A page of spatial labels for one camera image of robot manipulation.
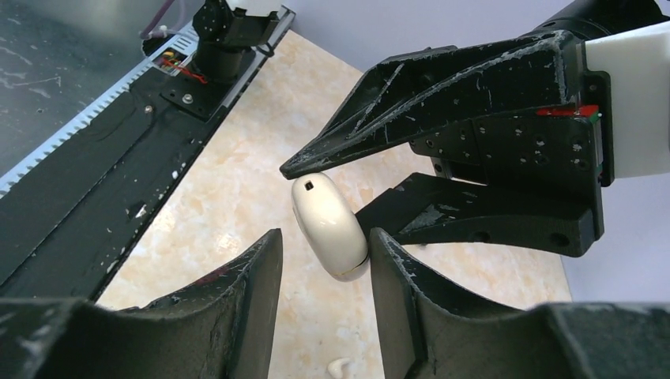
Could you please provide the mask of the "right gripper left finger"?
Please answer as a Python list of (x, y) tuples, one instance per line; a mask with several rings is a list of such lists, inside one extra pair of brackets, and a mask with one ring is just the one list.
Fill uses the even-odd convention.
[(283, 236), (141, 308), (83, 298), (4, 298), (4, 378), (266, 378)]

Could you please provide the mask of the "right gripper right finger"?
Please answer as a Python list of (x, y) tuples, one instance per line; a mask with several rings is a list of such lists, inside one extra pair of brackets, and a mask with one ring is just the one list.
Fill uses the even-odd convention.
[(380, 228), (371, 283), (388, 378), (666, 378), (666, 303), (519, 310), (449, 280)]

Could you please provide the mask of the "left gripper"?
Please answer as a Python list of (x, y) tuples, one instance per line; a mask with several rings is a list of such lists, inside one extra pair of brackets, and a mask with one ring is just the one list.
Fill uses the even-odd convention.
[(581, 102), (567, 105), (580, 91), (578, 43), (557, 30), (388, 58), (280, 172), (294, 179), (421, 137), (410, 147), (435, 176), (413, 173), (360, 209), (363, 233), (581, 257), (604, 233), (613, 147), (606, 73), (587, 72)]

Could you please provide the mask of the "white earbud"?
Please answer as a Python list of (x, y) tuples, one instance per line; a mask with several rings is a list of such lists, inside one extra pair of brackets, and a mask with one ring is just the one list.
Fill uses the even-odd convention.
[(333, 379), (344, 379), (346, 376), (346, 369), (351, 362), (352, 360), (349, 357), (336, 358), (327, 364), (326, 372)]

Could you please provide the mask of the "white earbud charging case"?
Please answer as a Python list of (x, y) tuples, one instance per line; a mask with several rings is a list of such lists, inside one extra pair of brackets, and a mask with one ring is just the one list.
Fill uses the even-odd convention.
[(306, 174), (292, 183), (291, 199), (299, 228), (325, 271), (340, 282), (359, 279), (367, 269), (367, 238), (337, 184), (323, 173)]

